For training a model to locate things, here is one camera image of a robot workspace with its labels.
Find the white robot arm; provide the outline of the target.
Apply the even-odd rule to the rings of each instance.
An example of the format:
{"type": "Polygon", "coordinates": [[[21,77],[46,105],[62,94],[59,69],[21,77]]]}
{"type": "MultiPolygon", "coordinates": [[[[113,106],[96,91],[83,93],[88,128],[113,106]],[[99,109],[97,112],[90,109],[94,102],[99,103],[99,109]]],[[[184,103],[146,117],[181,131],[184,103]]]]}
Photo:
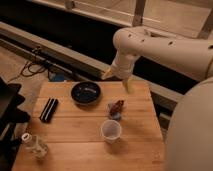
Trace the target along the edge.
{"type": "Polygon", "coordinates": [[[116,56],[103,77],[118,77],[126,89],[140,57],[197,81],[173,111],[164,171],[213,171],[213,40],[153,37],[138,26],[117,30],[113,45],[116,56]]]}

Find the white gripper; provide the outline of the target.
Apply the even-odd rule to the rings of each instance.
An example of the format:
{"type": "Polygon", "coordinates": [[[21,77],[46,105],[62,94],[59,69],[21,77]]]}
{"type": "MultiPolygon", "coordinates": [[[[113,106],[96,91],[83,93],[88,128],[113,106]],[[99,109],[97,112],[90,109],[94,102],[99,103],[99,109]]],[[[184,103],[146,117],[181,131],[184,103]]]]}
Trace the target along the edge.
{"type": "Polygon", "coordinates": [[[127,93],[132,92],[131,88],[131,81],[128,79],[132,73],[135,66],[135,62],[139,59],[138,55],[122,53],[118,51],[116,56],[111,64],[111,68],[106,70],[103,75],[102,79],[108,79],[113,76],[122,79],[122,84],[127,93]]]}

